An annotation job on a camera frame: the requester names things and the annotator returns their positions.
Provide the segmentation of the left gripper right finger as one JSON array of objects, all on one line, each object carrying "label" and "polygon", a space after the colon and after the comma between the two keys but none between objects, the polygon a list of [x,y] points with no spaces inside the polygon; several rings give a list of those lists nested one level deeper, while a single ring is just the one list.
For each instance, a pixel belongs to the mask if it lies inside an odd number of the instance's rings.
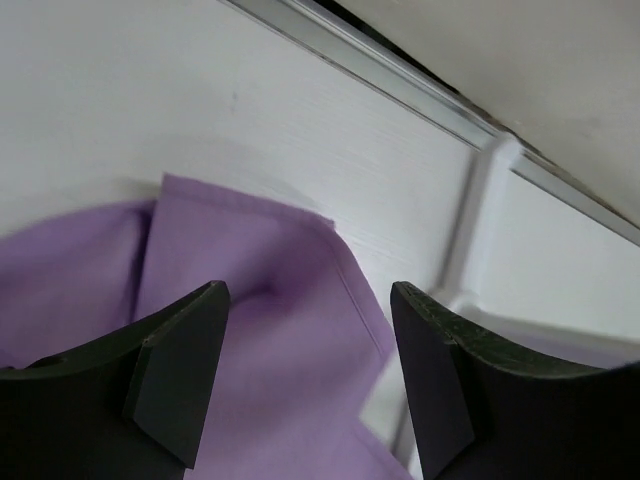
[{"label": "left gripper right finger", "polygon": [[550,356],[391,288],[399,357],[427,479],[635,479],[639,366]]}]

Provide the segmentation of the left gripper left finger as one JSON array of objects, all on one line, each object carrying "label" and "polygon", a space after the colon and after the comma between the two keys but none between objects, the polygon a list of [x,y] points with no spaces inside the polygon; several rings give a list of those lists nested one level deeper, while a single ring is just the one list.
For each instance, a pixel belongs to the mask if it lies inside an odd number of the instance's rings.
[{"label": "left gripper left finger", "polygon": [[195,466],[230,294],[209,282],[70,350],[1,372],[5,479],[181,479]]}]

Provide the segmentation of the purple trousers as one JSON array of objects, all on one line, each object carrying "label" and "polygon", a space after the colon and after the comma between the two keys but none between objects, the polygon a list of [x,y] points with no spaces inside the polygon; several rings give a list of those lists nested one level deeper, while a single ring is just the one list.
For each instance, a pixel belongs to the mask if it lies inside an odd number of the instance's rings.
[{"label": "purple trousers", "polygon": [[392,330],[333,223],[166,176],[152,201],[1,240],[1,361],[76,347],[221,280],[231,308],[190,479],[404,479],[361,422]]}]

